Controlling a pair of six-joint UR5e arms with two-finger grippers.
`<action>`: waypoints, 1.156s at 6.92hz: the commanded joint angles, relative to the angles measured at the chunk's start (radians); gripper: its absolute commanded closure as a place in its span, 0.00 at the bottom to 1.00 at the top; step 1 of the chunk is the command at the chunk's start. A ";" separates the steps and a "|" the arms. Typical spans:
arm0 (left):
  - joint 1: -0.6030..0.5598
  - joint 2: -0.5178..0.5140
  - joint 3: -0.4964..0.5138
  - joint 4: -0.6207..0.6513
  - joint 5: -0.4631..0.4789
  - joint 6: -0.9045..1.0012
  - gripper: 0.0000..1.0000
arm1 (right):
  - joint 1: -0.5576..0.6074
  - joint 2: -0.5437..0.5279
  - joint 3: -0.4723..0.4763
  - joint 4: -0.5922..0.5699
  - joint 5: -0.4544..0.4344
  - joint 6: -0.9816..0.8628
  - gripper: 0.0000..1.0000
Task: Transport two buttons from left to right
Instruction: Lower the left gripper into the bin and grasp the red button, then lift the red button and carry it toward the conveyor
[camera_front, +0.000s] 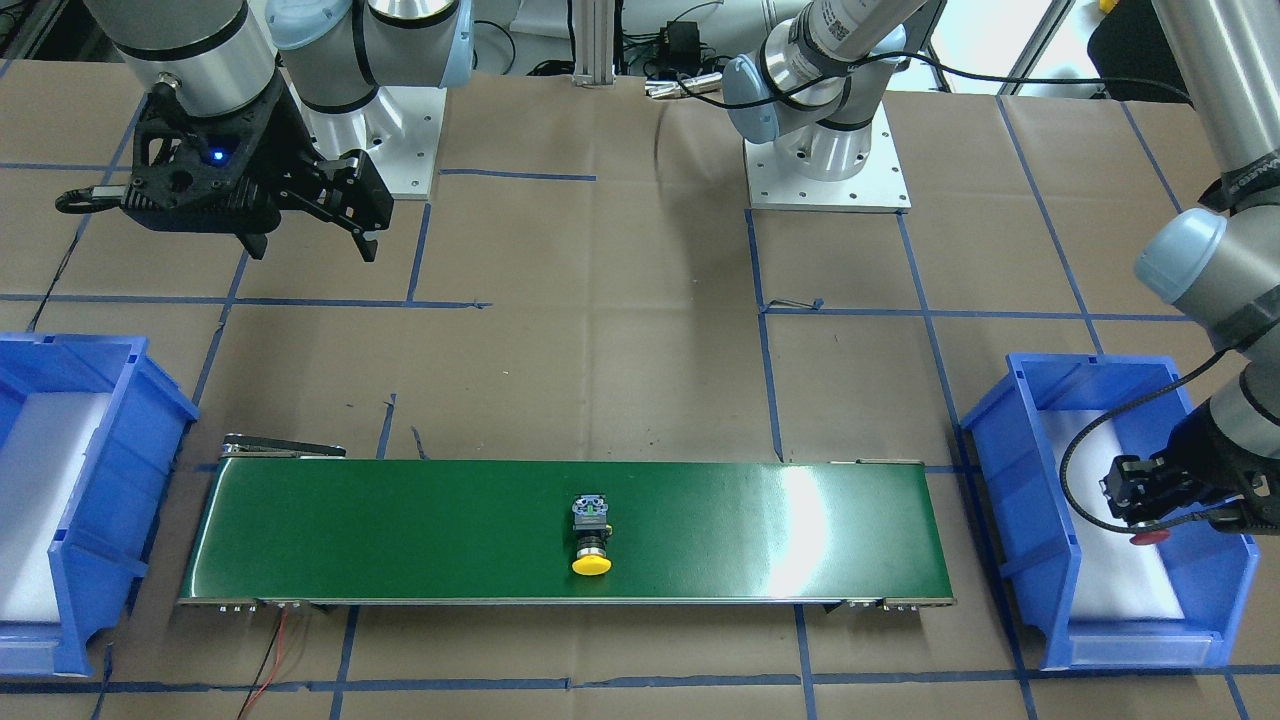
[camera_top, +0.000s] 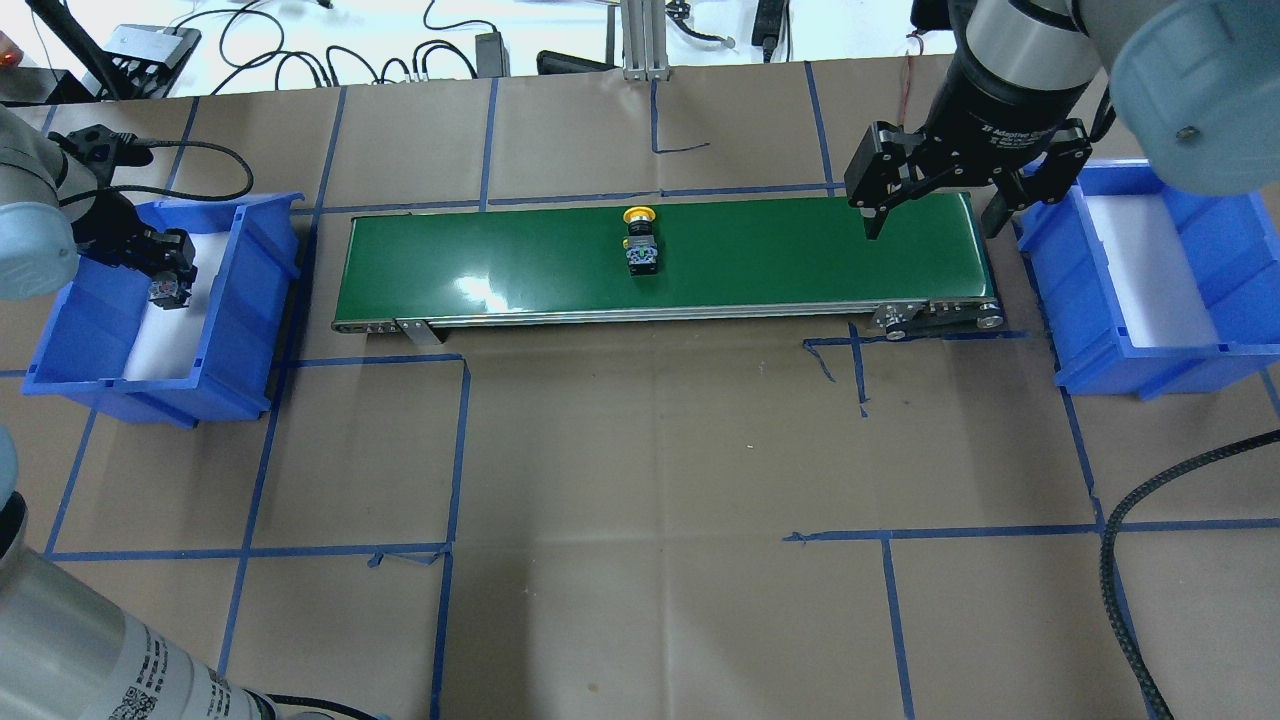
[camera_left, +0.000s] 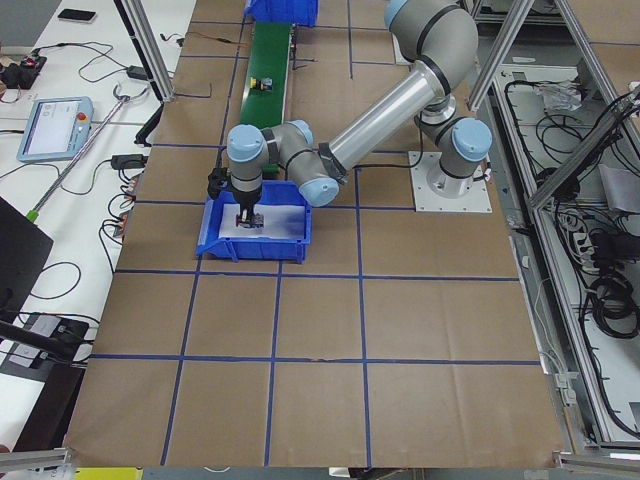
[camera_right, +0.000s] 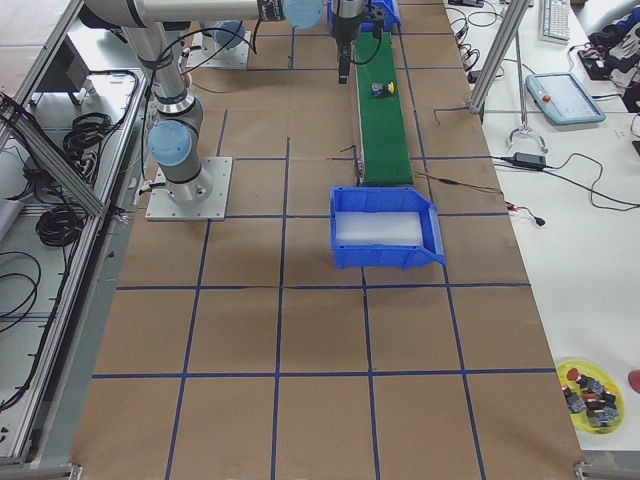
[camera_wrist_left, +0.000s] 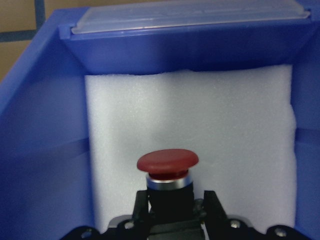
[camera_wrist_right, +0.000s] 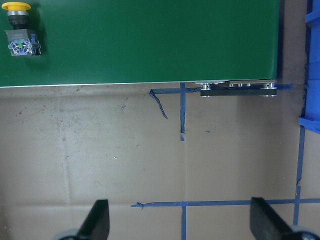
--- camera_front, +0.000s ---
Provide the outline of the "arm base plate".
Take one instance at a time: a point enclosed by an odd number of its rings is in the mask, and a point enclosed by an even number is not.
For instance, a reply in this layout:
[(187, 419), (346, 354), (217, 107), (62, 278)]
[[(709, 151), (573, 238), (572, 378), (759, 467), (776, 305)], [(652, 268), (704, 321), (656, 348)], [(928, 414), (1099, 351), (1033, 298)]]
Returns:
[(797, 129), (771, 143), (742, 143), (750, 208), (895, 214), (913, 206), (884, 104), (868, 126)]
[(325, 158), (362, 149), (394, 199), (428, 201), (447, 95), (444, 88), (383, 87), (353, 111), (323, 113), (303, 106), (302, 113)]

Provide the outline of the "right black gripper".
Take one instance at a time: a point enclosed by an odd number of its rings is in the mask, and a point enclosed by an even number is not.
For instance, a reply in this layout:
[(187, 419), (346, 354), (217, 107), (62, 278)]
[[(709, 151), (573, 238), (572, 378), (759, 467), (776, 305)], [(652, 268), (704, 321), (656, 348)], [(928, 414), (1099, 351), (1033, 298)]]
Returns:
[(175, 86), (152, 86), (134, 128), (127, 217), (151, 231), (236, 233), (262, 260), (282, 211), (302, 210), (348, 232), (362, 260), (375, 261), (394, 199), (369, 152), (321, 160), (283, 76), (219, 117), (191, 115)]

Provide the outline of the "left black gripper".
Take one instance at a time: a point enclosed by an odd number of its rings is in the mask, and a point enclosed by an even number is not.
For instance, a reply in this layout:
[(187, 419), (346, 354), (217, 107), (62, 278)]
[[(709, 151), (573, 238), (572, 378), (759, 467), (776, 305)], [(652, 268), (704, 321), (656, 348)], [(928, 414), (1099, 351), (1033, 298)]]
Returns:
[[(1208, 523), (1224, 534), (1277, 534), (1277, 460), (1229, 439), (1207, 405), (1174, 427), (1160, 457), (1119, 455), (1100, 480), (1123, 530)], [(1185, 493), (1175, 493), (1176, 469), (1190, 484)]]

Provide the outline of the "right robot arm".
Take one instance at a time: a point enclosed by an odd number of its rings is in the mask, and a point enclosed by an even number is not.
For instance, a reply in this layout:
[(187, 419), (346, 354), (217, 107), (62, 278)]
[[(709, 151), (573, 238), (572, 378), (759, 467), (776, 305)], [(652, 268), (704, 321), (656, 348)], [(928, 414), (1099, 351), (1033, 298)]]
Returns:
[(424, 137), (393, 88), (472, 73), (470, 1), (90, 1), (145, 88), (131, 173), (56, 210), (116, 209), (156, 232), (230, 234), (253, 259), (288, 211), (370, 263), (393, 217), (381, 170)]

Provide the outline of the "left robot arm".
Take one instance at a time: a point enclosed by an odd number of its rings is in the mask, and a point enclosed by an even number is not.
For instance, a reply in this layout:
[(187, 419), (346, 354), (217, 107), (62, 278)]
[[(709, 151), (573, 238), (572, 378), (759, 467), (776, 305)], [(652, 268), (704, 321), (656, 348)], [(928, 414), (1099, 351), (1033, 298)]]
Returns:
[[(800, 133), (803, 172), (819, 181), (858, 173), (859, 160), (817, 167), (817, 145), (851, 135), (865, 147), (872, 115), (908, 56), (899, 42), (915, 1), (812, 1), (776, 26), (753, 55), (723, 70), (723, 108), (751, 143)], [(1277, 4), (1157, 1), (1160, 27), (1219, 168), (1193, 208), (1143, 249), (1135, 275), (1198, 323), (1213, 345), (1203, 370), (1228, 354), (1247, 366), (1180, 420), (1151, 457), (1116, 456), (1100, 483), (1108, 519), (1080, 503), (1069, 465), (1093, 430), (1181, 380), (1089, 421), (1059, 462), (1064, 498), (1083, 520), (1164, 541), (1204, 521), (1228, 534), (1277, 533)]]

